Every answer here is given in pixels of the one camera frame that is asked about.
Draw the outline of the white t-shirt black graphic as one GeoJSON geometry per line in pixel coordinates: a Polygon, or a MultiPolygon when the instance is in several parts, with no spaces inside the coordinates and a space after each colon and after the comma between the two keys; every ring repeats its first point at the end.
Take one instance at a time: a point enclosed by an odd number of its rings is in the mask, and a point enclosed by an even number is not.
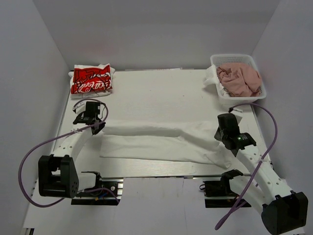
{"type": "Polygon", "coordinates": [[[214,138],[211,121],[109,121],[102,135],[100,157],[192,162],[228,169],[232,154],[214,138]]]}

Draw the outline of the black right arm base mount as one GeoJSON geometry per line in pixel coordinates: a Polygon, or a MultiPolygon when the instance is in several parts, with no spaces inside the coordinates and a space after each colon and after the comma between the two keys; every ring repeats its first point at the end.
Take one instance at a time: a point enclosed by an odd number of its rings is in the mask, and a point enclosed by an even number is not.
{"type": "Polygon", "coordinates": [[[204,193],[204,202],[207,209],[231,208],[239,195],[231,191],[230,180],[244,174],[237,169],[227,171],[220,178],[209,177],[199,186],[204,193]]]}

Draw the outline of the pink t-shirt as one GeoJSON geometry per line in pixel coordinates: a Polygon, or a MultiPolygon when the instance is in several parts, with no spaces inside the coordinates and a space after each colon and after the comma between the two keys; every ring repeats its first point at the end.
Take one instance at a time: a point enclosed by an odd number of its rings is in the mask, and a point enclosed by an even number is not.
{"type": "Polygon", "coordinates": [[[217,76],[231,97],[257,97],[261,94],[262,77],[248,64],[221,64],[217,67],[217,76]]]}

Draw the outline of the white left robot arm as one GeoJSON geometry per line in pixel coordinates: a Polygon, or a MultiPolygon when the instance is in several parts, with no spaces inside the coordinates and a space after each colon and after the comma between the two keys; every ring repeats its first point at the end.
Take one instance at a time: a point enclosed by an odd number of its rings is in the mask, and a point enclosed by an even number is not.
{"type": "Polygon", "coordinates": [[[77,115],[72,131],[49,156],[41,156],[38,162],[39,194],[46,197],[74,198],[78,193],[95,187],[100,174],[96,171],[79,173],[75,160],[85,143],[105,127],[106,117],[100,118],[103,102],[90,100],[76,103],[77,115]]]}

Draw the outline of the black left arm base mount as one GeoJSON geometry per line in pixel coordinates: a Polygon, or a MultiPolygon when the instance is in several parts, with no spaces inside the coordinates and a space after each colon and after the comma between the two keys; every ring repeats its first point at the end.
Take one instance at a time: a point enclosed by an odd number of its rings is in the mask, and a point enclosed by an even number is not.
{"type": "Polygon", "coordinates": [[[117,206],[122,196],[123,179],[103,178],[96,171],[82,171],[79,190],[71,200],[79,206],[117,206]]]}

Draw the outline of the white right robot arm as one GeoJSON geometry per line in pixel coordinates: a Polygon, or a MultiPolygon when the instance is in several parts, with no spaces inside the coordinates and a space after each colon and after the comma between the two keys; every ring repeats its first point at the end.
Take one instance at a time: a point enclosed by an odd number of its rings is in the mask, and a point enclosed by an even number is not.
{"type": "Polygon", "coordinates": [[[225,172],[221,185],[226,193],[239,195],[261,216],[272,235],[280,235],[303,227],[307,222],[308,199],[303,192],[295,192],[274,171],[269,161],[262,159],[256,141],[248,133],[241,133],[234,114],[218,115],[219,127],[215,139],[247,168],[251,178],[238,170],[225,172]]]}

